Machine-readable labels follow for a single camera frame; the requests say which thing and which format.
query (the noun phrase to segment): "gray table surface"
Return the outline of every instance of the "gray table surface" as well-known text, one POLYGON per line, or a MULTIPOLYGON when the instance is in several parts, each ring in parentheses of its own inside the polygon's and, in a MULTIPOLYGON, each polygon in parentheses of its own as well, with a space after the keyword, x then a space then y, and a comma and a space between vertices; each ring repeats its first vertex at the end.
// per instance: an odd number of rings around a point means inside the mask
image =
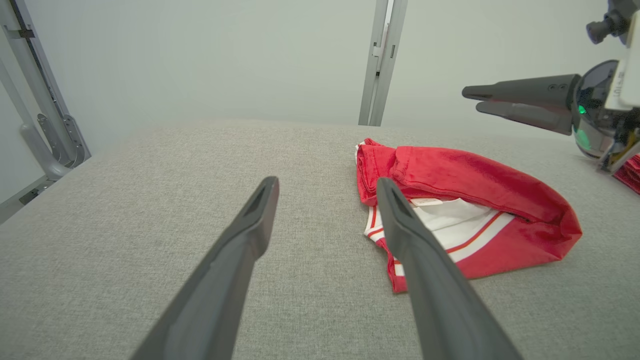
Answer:
POLYGON ((0 226, 0 358, 129 357, 269 175, 276 223, 234 358, 420 358, 408 295, 392 294, 386 255, 363 235, 366 137, 472 151, 555 188, 582 224, 573 250, 473 287, 527 359, 640 357, 640 197, 570 141, 219 122, 96 154, 0 226))

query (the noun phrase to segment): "metal bracket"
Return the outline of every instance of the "metal bracket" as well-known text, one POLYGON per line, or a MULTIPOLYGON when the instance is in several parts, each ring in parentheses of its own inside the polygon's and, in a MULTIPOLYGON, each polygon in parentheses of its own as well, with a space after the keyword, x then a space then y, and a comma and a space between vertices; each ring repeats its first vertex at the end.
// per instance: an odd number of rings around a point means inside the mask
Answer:
POLYGON ((90 157, 90 155, 86 150, 84 138, 82 137, 80 130, 78 130, 78 126, 74 117, 69 114, 64 114, 64 116, 62 116, 62 119, 64 120, 65 127, 67 128, 67 134, 76 147, 76 160, 71 165, 71 167, 74 168, 82 164, 86 159, 90 157))
POLYGON ((62 154, 60 153, 59 149, 60 137, 58 136, 58 133, 56 133, 56 131, 53 129, 51 121, 49 121, 49 119, 47 119, 47 117, 42 114, 38 114, 38 124, 40 125, 44 136, 47 138, 49 146, 51 146, 53 158, 60 162, 60 160, 62 160, 62 154))

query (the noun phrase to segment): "red cloth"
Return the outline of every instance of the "red cloth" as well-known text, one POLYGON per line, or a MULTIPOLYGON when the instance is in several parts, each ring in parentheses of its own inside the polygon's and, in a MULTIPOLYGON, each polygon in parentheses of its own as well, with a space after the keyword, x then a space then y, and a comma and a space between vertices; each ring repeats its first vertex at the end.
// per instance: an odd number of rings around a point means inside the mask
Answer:
POLYGON ((616 179, 640 194, 640 155, 635 155, 622 165, 614 175, 616 179))
MULTIPOLYGON (((368 206, 378 203, 378 178, 390 177, 408 198, 462 198, 514 215, 491 241, 456 263, 470 279, 558 261, 582 235, 573 209, 556 191, 532 176, 471 152, 438 147, 393 149, 366 139, 357 152, 357 172, 360 200, 368 206)), ((381 240, 376 243, 386 248, 381 240)), ((390 277, 393 261, 390 255, 390 277)), ((406 285, 394 283, 394 291, 406 291, 406 285)))

